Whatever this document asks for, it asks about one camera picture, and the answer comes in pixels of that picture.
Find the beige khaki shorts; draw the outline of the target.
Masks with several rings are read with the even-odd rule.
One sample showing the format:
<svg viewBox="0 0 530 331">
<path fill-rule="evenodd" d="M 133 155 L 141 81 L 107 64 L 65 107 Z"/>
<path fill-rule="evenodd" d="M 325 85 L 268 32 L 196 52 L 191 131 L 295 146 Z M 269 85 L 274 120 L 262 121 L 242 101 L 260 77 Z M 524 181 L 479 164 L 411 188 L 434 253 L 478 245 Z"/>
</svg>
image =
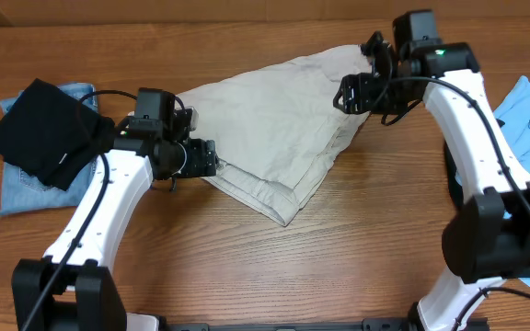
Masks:
<svg viewBox="0 0 530 331">
<path fill-rule="evenodd" d="M 342 45 L 181 93 L 199 113 L 192 137 L 215 142 L 208 182 L 288 225 L 367 119 L 334 108 L 341 79 L 370 69 L 358 46 Z"/>
</svg>

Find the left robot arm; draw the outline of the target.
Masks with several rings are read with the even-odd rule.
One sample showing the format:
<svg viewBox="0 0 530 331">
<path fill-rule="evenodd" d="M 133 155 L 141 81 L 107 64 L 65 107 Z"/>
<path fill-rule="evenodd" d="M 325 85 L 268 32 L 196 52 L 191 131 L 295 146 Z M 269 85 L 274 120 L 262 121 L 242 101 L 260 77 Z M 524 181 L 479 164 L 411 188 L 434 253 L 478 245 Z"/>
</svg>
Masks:
<svg viewBox="0 0 530 331">
<path fill-rule="evenodd" d="M 29 330 L 165 330 L 165 317 L 125 310 L 112 277 L 133 212 L 156 180 L 213 177 L 212 140 L 193 139 L 199 114 L 165 91 L 142 88 L 135 110 L 93 140 L 96 173 L 43 257 L 12 274 L 17 327 Z"/>
</svg>

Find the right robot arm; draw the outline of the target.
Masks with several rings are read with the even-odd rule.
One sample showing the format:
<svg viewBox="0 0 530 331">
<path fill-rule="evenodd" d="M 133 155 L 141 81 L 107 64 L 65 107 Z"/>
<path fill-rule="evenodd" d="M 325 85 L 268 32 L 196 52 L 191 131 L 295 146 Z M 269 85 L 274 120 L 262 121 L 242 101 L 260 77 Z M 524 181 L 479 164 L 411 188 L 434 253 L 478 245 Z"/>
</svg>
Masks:
<svg viewBox="0 0 530 331">
<path fill-rule="evenodd" d="M 361 47 L 371 69 L 348 74 L 333 99 L 348 115 L 378 114 L 384 125 L 423 104 L 445 139 L 448 173 L 462 201 L 444 228 L 445 269 L 405 317 L 367 318 L 365 330 L 485 330 L 481 302 L 530 278 L 530 175 L 490 108 L 478 61 L 464 42 L 446 43 L 431 10 L 409 11 Z"/>
</svg>

